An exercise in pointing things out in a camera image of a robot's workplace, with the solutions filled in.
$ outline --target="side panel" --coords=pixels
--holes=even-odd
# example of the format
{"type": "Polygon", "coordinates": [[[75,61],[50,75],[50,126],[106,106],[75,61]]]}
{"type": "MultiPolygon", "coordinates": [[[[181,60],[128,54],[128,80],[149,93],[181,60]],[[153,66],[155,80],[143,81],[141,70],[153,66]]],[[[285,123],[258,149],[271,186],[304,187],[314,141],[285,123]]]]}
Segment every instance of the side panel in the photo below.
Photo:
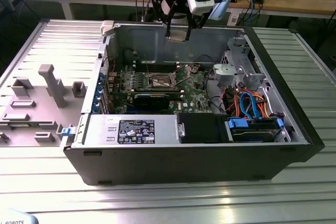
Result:
{"type": "Polygon", "coordinates": [[[272,179],[308,148],[65,148],[65,154],[88,185],[129,185],[272,179]]]}
{"type": "Polygon", "coordinates": [[[258,60],[261,61],[263,67],[265,67],[267,75],[269,75],[269,81],[273,83],[273,85],[278,90],[279,94],[281,95],[285,105],[287,106],[289,112],[293,116],[295,122],[297,123],[300,131],[302,132],[304,138],[311,143],[310,149],[304,156],[299,157],[297,162],[305,162],[310,159],[313,155],[318,153],[320,150],[324,148],[324,144],[317,134],[316,130],[312,126],[311,122],[307,118],[306,114],[304,113],[303,109],[301,108],[299,102],[289,89],[285,79],[279,72],[278,68],[274,64],[273,60],[269,56],[267,50],[264,48],[263,44],[261,43],[260,39],[258,38],[255,31],[247,27],[246,28],[247,36],[250,40],[250,46],[257,57],[258,60]]]}

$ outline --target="slotted aluminum surface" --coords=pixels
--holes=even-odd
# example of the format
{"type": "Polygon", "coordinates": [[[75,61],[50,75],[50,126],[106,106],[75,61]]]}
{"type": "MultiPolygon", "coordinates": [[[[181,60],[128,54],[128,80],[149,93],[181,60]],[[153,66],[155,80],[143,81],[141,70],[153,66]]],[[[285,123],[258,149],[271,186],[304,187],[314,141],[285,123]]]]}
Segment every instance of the slotted aluminum surface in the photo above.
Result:
{"type": "Polygon", "coordinates": [[[55,78],[64,86],[72,86],[74,81],[87,86],[103,41],[100,26],[97,21],[52,19],[40,23],[8,67],[11,72],[2,76],[0,114],[14,95],[11,86],[17,78],[28,78],[33,86],[46,86],[38,74],[41,64],[52,64],[55,78]]]}
{"type": "MultiPolygon", "coordinates": [[[[300,49],[300,43],[288,41],[282,45],[300,49]]],[[[319,69],[314,60],[308,63],[298,68],[319,69]]],[[[286,60],[276,64],[294,66],[286,60]]],[[[294,92],[309,95],[305,84],[293,82],[294,92]]],[[[314,97],[328,96],[320,90],[334,91],[311,90],[314,97]]],[[[319,112],[317,119],[324,113],[319,112]]],[[[57,147],[0,148],[0,202],[33,213],[41,224],[335,223],[335,129],[318,131],[326,144],[322,152],[290,165],[272,181],[259,182],[88,186],[57,147]]]]}

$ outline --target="blue latch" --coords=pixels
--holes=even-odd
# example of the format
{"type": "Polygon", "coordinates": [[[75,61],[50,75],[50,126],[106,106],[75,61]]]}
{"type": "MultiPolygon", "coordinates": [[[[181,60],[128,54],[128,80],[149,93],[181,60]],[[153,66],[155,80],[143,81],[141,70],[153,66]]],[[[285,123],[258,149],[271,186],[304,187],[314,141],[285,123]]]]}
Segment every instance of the blue latch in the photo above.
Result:
{"type": "Polygon", "coordinates": [[[284,125],[283,125],[283,124],[284,124],[284,123],[283,123],[283,120],[282,120],[281,118],[278,118],[278,119],[277,119],[277,122],[278,122],[279,127],[282,129],[283,126],[284,126],[284,125]]]}
{"type": "Polygon", "coordinates": [[[76,133],[77,127],[63,128],[61,131],[61,136],[74,136],[76,133]]]}
{"type": "Polygon", "coordinates": [[[229,120],[229,128],[248,128],[248,123],[246,119],[242,118],[232,118],[229,120]]]}

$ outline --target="table leg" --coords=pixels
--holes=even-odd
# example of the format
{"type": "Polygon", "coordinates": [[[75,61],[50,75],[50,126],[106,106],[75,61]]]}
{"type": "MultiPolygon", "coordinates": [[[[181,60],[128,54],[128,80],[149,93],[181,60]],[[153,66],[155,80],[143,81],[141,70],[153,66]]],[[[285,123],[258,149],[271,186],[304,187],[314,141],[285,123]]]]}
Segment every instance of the table leg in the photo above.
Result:
{"type": "Polygon", "coordinates": [[[239,14],[241,13],[241,9],[233,9],[230,13],[229,20],[227,21],[228,26],[235,26],[238,22],[239,14]]]}
{"type": "Polygon", "coordinates": [[[9,11],[11,11],[11,12],[15,11],[15,7],[14,7],[14,5],[12,3],[12,0],[0,0],[0,1],[1,1],[1,3],[3,3],[5,5],[5,7],[9,11]]]}
{"type": "Polygon", "coordinates": [[[70,3],[69,2],[61,2],[62,9],[64,12],[65,19],[73,19],[73,14],[71,11],[70,3]]]}

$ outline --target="electronic equipment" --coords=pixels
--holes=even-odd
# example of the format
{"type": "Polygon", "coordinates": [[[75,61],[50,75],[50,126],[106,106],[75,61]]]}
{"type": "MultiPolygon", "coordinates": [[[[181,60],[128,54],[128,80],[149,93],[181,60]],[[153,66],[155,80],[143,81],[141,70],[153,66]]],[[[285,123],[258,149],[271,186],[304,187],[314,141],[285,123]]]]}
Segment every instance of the electronic equipment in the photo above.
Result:
{"type": "Polygon", "coordinates": [[[0,145],[60,145],[89,185],[272,179],[324,147],[305,114],[310,100],[301,99],[316,89],[291,88],[300,78],[336,81],[295,34],[204,27],[176,43],[165,31],[40,23],[0,79],[0,145]],[[286,74],[296,57],[285,54],[319,75],[286,74]]]}

